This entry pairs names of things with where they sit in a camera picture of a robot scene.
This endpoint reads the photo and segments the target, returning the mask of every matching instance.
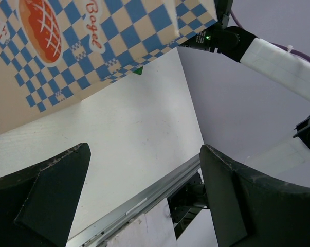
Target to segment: white surface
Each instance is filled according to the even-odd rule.
[[[211,211],[203,209],[177,240],[178,247],[218,247]]]
[[[199,153],[203,140],[177,50],[142,76],[0,135],[0,177],[81,142],[92,157],[69,237]]]
[[[304,142],[293,135],[296,131],[273,145],[265,152],[247,159],[245,164],[269,176],[277,177],[298,165],[310,161],[310,149]]]
[[[310,102],[310,63],[307,61],[256,38],[241,63]]]
[[[170,211],[165,198],[112,237],[106,247],[177,247],[173,222],[170,214],[166,214],[167,209]]]

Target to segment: white table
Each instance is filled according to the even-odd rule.
[[[81,142],[92,157],[69,238],[199,153],[203,139],[177,50],[142,76],[0,135],[0,177]]]

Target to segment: cardboard box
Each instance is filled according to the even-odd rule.
[[[0,134],[80,102],[215,19],[213,0],[0,0]]]

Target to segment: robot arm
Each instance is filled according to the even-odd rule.
[[[182,44],[226,55],[310,101],[310,63],[240,28],[214,25]]]
[[[259,38],[240,63],[310,101],[310,63]]]

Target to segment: white wall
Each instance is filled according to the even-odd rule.
[[[248,31],[310,55],[310,0],[235,0],[233,10]],[[310,114],[310,103],[223,55],[182,47],[179,54],[204,141],[240,162]],[[278,178],[310,187],[310,163]],[[179,247],[217,246],[208,214],[196,217]]]

